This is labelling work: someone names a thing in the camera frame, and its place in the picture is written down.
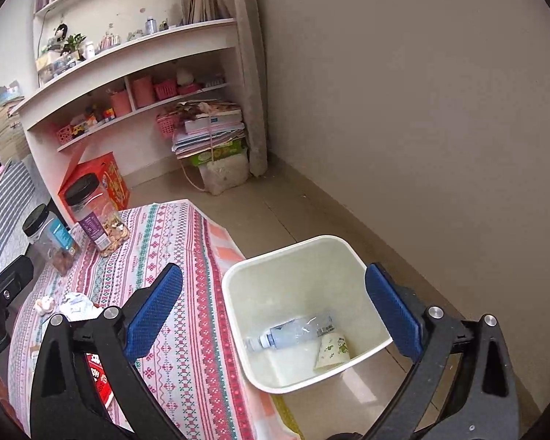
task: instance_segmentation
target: pink storage bin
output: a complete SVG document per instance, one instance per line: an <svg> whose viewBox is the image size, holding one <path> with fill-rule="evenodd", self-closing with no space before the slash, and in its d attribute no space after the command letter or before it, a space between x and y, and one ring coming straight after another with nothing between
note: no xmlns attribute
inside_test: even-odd
<svg viewBox="0 0 550 440"><path fill-rule="evenodd" d="M134 95L134 104L138 109L156 102L153 79L151 76L145 76L144 78L133 81L132 93Z"/></svg>
<svg viewBox="0 0 550 440"><path fill-rule="evenodd" d="M177 96L177 81L175 79L167 79L160 84L156 84L155 92L157 94L157 99L160 101L175 97Z"/></svg>
<svg viewBox="0 0 550 440"><path fill-rule="evenodd" d="M72 140L72 133L73 127L71 125L66 125L65 127L59 129L57 131L57 139L59 139L59 143L63 145L64 143L68 143Z"/></svg>
<svg viewBox="0 0 550 440"><path fill-rule="evenodd" d="M176 114L157 116L157 127L163 139L171 139L173 137L173 129L177 124L179 124L179 117Z"/></svg>
<svg viewBox="0 0 550 440"><path fill-rule="evenodd" d="M128 91L126 89L111 95L110 102L116 117L126 116L126 114L132 113L130 99L128 98Z"/></svg>
<svg viewBox="0 0 550 440"><path fill-rule="evenodd" d="M191 84L188 84L187 86L179 86L177 88L177 92L179 92L179 95L186 95L191 94L192 92L199 91L202 88L198 83L192 82Z"/></svg>

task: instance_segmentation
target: baseboard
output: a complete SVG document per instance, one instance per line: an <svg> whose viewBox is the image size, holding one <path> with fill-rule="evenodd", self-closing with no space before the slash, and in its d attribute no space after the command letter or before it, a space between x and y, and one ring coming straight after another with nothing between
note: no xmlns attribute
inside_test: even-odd
<svg viewBox="0 0 550 440"><path fill-rule="evenodd" d="M450 316L463 319L462 314L448 301L436 288L434 288L420 273L418 273L405 259L393 248L386 244L369 227L361 222L345 206L336 201L327 192L324 192L308 177L294 169L291 165L279 158L276 154L269 153L270 167L276 167L283 175L299 187L309 198L310 202L326 213L327 216L338 220L350 227L378 253L380 261L387 271L391 273L395 282L399 285L413 289L421 301L426 305L439 305ZM525 388L519 377L516 376L517 397L520 404L521 429L527 430L540 416L540 409L534 402L528 389Z"/></svg>
<svg viewBox="0 0 550 440"><path fill-rule="evenodd" d="M157 162L147 165L139 170L123 175L124 183L128 189L134 188L147 180L153 180L165 173L170 173L180 169L179 161L174 155L165 157Z"/></svg>

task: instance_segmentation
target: paper cup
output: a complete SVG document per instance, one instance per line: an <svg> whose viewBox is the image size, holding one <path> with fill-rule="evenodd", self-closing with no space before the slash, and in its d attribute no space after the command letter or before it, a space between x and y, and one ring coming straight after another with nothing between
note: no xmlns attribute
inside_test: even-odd
<svg viewBox="0 0 550 440"><path fill-rule="evenodd" d="M315 363L315 370L329 370L350 360L347 342L338 332L331 332L322 336L320 354Z"/></svg>

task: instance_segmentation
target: striped fabric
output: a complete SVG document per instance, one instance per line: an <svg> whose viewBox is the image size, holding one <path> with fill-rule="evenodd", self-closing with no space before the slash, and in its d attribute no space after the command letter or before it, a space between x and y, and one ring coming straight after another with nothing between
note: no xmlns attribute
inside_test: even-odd
<svg viewBox="0 0 550 440"><path fill-rule="evenodd" d="M99 305L123 305L135 289L150 286L168 262L183 271L183 292L149 354L136 361L138 372L170 419L190 440L292 440L268 394L242 375L231 338L221 277L242 254L222 227L188 201L126 210L131 238L102 258L76 226L83 248L66 277L45 268L16 319L9 358L10 402L29 432L30 390L47 317L33 310L41 296L57 304L82 292ZM114 400L112 420L129 425Z"/></svg>
<svg viewBox="0 0 550 440"><path fill-rule="evenodd" d="M0 255L34 193L34 184L24 163L11 163L4 170L0 180Z"/></svg>

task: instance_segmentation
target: white trash bin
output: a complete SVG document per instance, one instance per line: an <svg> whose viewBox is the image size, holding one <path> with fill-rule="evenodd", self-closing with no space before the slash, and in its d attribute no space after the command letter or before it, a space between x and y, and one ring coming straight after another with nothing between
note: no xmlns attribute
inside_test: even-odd
<svg viewBox="0 0 550 440"><path fill-rule="evenodd" d="M241 261L224 275L222 290L243 370L257 388L285 394L326 379L385 348L392 339L365 290L365 264L336 236ZM344 334L351 360L314 371L320 339L285 349L249 351L245 340L301 316L329 313Z"/></svg>

